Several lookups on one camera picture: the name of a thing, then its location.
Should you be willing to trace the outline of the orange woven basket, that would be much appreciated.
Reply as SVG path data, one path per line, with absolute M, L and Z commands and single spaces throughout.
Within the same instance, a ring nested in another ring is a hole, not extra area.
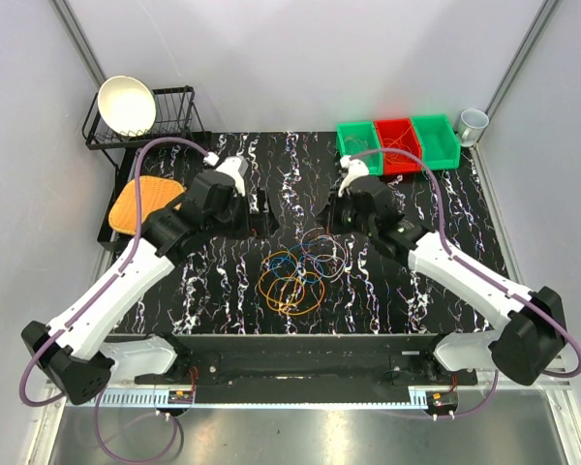
M 165 207 L 186 188 L 173 179 L 151 175 L 142 175 L 139 178 L 141 197 L 141 221 L 144 221 L 152 212 Z M 108 215 L 110 227 L 117 233 L 134 236 L 137 231 L 137 201 L 136 183 L 131 180 L 123 188 Z

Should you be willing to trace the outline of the black marble pattern mat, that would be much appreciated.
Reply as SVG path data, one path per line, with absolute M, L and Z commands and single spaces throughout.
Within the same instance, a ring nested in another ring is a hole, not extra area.
M 264 188 L 279 230 L 265 240 L 217 238 L 142 297 L 115 326 L 117 334 L 153 331 L 185 334 L 379 334 L 478 332 L 488 328 L 472 307 L 432 281 L 382 258 L 361 235 L 328 241 L 317 214 L 338 177 L 331 133 L 218 134 L 221 156 L 249 163 L 249 192 Z M 269 272 L 270 254 L 332 254 L 343 265 L 299 286 L 293 316 L 273 310 L 280 272 Z

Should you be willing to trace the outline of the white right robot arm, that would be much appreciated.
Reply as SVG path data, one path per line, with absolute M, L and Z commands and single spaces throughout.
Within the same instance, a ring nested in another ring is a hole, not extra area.
M 374 248 L 435 281 L 472 306 L 491 326 L 479 333 L 439 336 L 420 360 L 423 378 L 441 384 L 454 371 L 496 369 L 511 381 L 532 385 L 566 345 L 563 302 L 549 287 L 532 291 L 472 259 L 429 224 L 408 218 L 392 190 L 372 175 L 331 189 L 319 215 L 334 234 L 359 233 Z

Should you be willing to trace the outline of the red plastic bin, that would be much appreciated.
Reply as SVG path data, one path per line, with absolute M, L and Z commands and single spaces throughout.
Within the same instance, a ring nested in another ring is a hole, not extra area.
M 381 147 L 397 148 L 422 158 L 422 147 L 409 118 L 377 120 L 374 122 Z M 421 166 L 399 153 L 383 154 L 383 174 L 408 174 L 421 171 Z

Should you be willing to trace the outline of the green plastic bin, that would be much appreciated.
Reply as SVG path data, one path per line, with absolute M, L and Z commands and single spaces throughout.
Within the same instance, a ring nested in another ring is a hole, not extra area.
M 456 170 L 461 146 L 445 114 L 411 118 L 422 147 L 422 159 L 431 171 Z
M 380 148 L 380 141 L 374 123 L 371 121 L 339 123 L 336 127 L 336 149 L 338 156 L 351 156 Z M 360 158 L 370 174 L 383 175 L 383 154 L 381 152 Z

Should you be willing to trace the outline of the right green plastic bin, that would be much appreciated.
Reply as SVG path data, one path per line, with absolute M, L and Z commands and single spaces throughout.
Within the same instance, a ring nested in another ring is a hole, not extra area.
M 431 171 L 456 170 L 461 146 L 445 114 L 411 118 L 422 147 L 422 159 Z

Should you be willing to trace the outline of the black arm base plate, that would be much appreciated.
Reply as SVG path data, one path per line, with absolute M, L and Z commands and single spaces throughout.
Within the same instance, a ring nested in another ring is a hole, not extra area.
M 145 374 L 139 385 L 196 383 L 200 406 L 310 404 L 375 408 L 413 404 L 411 388 L 474 387 L 472 369 L 451 374 L 429 354 L 431 335 L 190 335 L 174 375 Z

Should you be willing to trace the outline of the left green plastic bin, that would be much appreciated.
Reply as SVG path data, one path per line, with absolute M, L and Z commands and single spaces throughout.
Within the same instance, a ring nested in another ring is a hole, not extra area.
M 380 148 L 380 141 L 374 123 L 371 121 L 339 123 L 336 127 L 336 149 L 338 156 L 351 156 Z M 360 158 L 370 174 L 383 175 L 383 154 L 381 152 Z

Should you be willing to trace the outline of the light blue mug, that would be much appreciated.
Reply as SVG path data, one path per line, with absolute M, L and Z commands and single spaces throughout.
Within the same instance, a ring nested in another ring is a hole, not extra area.
M 475 145 L 490 122 L 489 116 L 480 109 L 467 108 L 460 113 L 457 137 L 462 147 Z

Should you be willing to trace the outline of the white bowl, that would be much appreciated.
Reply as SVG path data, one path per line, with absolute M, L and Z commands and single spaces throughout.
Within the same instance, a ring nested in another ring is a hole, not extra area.
M 97 106 L 109 128 L 123 137 L 146 134 L 153 127 L 157 115 L 153 93 L 134 77 L 107 79 L 99 89 Z

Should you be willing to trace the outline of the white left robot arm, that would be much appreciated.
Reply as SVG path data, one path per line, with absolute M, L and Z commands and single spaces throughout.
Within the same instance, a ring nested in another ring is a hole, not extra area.
M 257 209 L 241 194 L 243 178 L 220 170 L 198 174 L 189 188 L 150 212 L 138 236 L 106 273 L 50 323 L 30 322 L 21 339 L 39 368 L 72 404 L 84 404 L 112 381 L 157 375 L 171 384 L 189 374 L 190 351 L 170 336 L 109 344 L 108 334 L 135 303 L 215 237 L 267 238 L 279 227 L 267 192 Z

